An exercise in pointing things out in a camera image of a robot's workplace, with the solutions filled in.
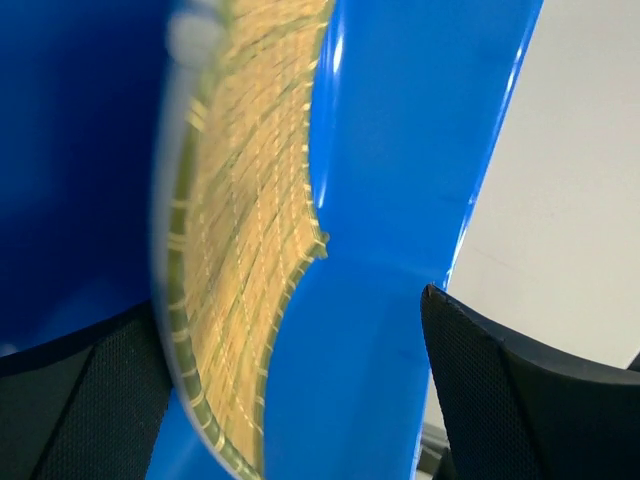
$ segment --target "woven bamboo fan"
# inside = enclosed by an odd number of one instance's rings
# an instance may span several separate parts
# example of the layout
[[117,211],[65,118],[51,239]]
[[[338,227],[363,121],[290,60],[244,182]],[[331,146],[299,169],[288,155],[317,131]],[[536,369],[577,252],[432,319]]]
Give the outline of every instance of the woven bamboo fan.
[[327,237],[311,201],[310,100],[332,0],[222,2],[228,38],[187,114],[171,204],[168,305],[178,385],[242,479],[260,479],[269,360]]

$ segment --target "blue container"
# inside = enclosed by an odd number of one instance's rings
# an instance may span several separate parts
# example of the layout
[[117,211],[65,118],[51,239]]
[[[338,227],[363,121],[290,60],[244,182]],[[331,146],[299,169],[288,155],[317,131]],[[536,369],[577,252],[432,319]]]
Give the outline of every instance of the blue container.
[[[429,370],[420,293],[446,287],[540,3],[338,1],[312,107],[329,259],[303,278],[272,357],[270,480],[410,477]],[[150,295],[148,192],[170,8],[0,6],[4,353]],[[171,63],[169,72],[163,128],[187,93],[188,74]],[[169,140],[159,145],[171,153]],[[229,478],[172,397],[148,478],[197,476]]]

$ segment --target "yellow woven object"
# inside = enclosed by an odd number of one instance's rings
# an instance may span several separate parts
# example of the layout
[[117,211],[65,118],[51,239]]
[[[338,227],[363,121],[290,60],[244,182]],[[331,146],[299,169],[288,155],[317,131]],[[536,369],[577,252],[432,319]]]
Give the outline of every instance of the yellow woven object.
[[332,0],[230,0],[228,38],[187,114],[169,233],[173,348],[190,407],[243,479],[264,476],[276,334],[326,255],[308,165],[314,73]]

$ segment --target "woven straw mat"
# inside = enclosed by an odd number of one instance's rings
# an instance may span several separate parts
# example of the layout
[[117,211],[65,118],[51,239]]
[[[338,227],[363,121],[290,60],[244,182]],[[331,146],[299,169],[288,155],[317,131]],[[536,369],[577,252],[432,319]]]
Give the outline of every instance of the woven straw mat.
[[171,205],[169,315],[200,428],[242,479],[264,477],[269,360],[328,237],[311,199],[311,89],[333,0],[230,0],[227,41],[187,113]]

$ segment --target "white surface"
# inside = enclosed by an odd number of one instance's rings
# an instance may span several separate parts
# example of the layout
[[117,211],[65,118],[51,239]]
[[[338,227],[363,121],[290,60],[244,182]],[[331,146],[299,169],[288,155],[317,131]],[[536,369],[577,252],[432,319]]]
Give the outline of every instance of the white surface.
[[545,2],[449,287],[619,367],[640,349],[639,24],[637,0]]

